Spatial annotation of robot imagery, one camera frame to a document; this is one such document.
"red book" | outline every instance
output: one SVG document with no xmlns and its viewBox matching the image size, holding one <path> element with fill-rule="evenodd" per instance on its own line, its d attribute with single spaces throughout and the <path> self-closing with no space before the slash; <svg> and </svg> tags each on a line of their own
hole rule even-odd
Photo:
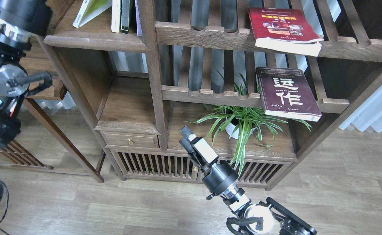
<svg viewBox="0 0 382 235">
<path fill-rule="evenodd" d="M 265 114 L 317 122 L 322 116 L 302 70 L 257 67 Z"/>
<path fill-rule="evenodd" d="M 314 33 L 299 9 L 249 8 L 255 46 L 317 56 L 323 40 Z"/>
</svg>

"wooden shelf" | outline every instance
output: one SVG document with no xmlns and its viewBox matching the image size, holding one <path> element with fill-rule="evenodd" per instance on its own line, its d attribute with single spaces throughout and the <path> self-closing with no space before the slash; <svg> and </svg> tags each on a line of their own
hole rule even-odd
<svg viewBox="0 0 382 235">
<path fill-rule="evenodd" d="M 102 105 L 94 130 L 160 135 L 156 128 L 149 79 L 116 77 Z"/>
<path fill-rule="evenodd" d="M 209 111 L 202 104 L 175 102 L 172 121 L 170 124 L 170 138 L 168 142 L 169 150 L 181 150 L 186 153 L 183 147 L 179 144 L 182 135 L 179 130 L 184 126 L 188 126 L 197 135 L 206 137 L 214 121 L 206 121 L 200 124 L 191 124 L 197 119 L 206 115 Z M 246 159 L 248 160 L 278 160 L 283 162 L 296 162 L 297 158 L 294 153 L 294 146 L 291 139 L 291 134 L 288 125 L 281 125 L 283 132 L 276 135 L 275 146 L 269 150 L 262 147 L 256 140 L 255 133 L 249 138 L 246 145 Z M 272 134 L 267 128 L 262 128 L 263 143 L 273 143 Z M 211 144 L 212 137 L 207 139 Z M 237 140 L 228 139 L 228 134 L 225 131 L 219 132 L 214 142 L 213 149 L 219 156 L 226 159 L 231 159 L 236 148 Z"/>
<path fill-rule="evenodd" d="M 31 39 L 32 47 L 30 51 L 27 51 L 27 56 L 21 58 L 20 64 L 23 66 L 23 68 L 27 71 L 29 75 L 32 75 L 34 73 L 39 73 L 43 71 L 48 71 L 52 77 L 53 77 L 53 85 L 44 91 L 29 96 L 27 98 L 33 98 L 33 99 L 41 99 L 41 100 L 62 100 L 67 92 L 65 86 L 63 85 L 62 81 L 60 80 L 56 69 L 50 62 L 49 58 L 43 51 L 43 49 L 40 47 L 39 43 L 37 42 L 36 38 Z M 33 89 L 38 86 L 40 82 L 32 82 L 30 83 L 30 88 Z"/>
<path fill-rule="evenodd" d="M 72 26 L 81 0 L 76 0 L 56 29 L 51 30 L 44 42 L 50 46 L 94 49 L 103 51 L 147 52 L 149 49 L 137 33 L 112 33 L 111 8 L 80 28 Z"/>
<path fill-rule="evenodd" d="M 322 23 L 326 38 L 322 43 L 319 57 L 343 58 L 364 61 L 382 62 L 382 40 L 369 39 L 351 0 L 344 0 L 343 11 L 347 12 L 352 27 L 355 28 L 354 37 L 339 36 L 336 25 L 331 18 L 327 2 L 317 1 L 317 12 Z M 160 44 L 204 47 L 249 52 L 276 52 L 255 46 L 255 39 L 249 27 L 248 4 L 246 1 L 237 2 L 238 30 L 228 30 L 221 27 L 211 18 L 219 18 L 218 6 L 210 5 L 208 26 L 196 28 L 191 26 L 191 8 L 188 3 L 181 3 L 178 23 L 156 22 L 157 41 Z"/>
<path fill-rule="evenodd" d="M 273 53 L 266 55 L 268 66 L 276 67 L 276 58 Z M 308 56 L 313 90 L 317 97 L 317 104 L 322 113 L 342 113 L 348 106 L 349 100 L 331 99 L 326 95 L 322 82 L 317 60 Z M 255 75 L 254 53 L 245 52 L 246 79 L 248 95 L 239 95 L 234 91 L 233 51 L 224 51 L 224 91 L 215 93 L 211 89 L 211 62 L 212 49 L 204 48 L 202 82 L 199 90 L 192 91 L 188 88 L 189 67 L 191 60 L 191 48 L 184 47 L 182 50 L 182 65 L 179 72 L 178 86 L 162 86 L 162 97 L 164 100 L 181 102 L 221 104 L 244 107 L 263 107 L 261 95 L 257 92 Z M 287 55 L 287 64 L 291 68 L 298 68 L 294 55 Z"/>
</svg>

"book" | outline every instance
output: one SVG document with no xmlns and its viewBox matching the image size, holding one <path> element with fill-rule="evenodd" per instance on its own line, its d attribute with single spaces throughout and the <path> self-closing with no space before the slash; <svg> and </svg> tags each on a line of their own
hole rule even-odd
<svg viewBox="0 0 382 235">
<path fill-rule="evenodd" d="M 111 31 L 113 33 L 120 32 L 120 21 L 121 21 L 121 0 L 112 0 Z"/>
<path fill-rule="evenodd" d="M 109 9 L 111 5 L 112 0 L 84 0 L 72 25 L 75 28 L 83 26 L 106 9 Z"/>
<path fill-rule="evenodd" d="M 318 56 L 324 40 L 314 33 L 299 9 L 249 8 L 255 46 Z"/>
<path fill-rule="evenodd" d="M 133 0 L 122 0 L 121 4 L 121 33 L 129 33 L 131 8 Z"/>
<path fill-rule="evenodd" d="M 137 25 L 137 36 L 143 36 L 142 33 L 142 25 L 140 24 L 140 16 L 139 16 L 139 8 L 137 7 L 137 0 L 134 0 L 136 2 L 136 25 Z"/>
<path fill-rule="evenodd" d="M 317 122 L 322 116 L 302 70 L 257 67 L 265 114 Z"/>
</svg>

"white curtain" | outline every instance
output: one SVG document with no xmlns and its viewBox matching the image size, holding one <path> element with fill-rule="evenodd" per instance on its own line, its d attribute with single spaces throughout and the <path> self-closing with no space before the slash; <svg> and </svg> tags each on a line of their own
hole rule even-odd
<svg viewBox="0 0 382 235">
<path fill-rule="evenodd" d="M 359 131 L 372 128 L 382 132 L 382 86 L 374 92 L 339 128 L 344 130 L 353 125 Z"/>
</svg>

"wooden drawer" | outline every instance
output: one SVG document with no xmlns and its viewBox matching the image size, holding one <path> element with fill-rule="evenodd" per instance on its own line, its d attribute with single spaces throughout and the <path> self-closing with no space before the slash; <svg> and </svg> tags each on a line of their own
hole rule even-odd
<svg viewBox="0 0 382 235">
<path fill-rule="evenodd" d="M 158 148 L 157 135 L 132 134 L 101 131 L 107 146 L 128 146 L 142 148 Z"/>
</svg>

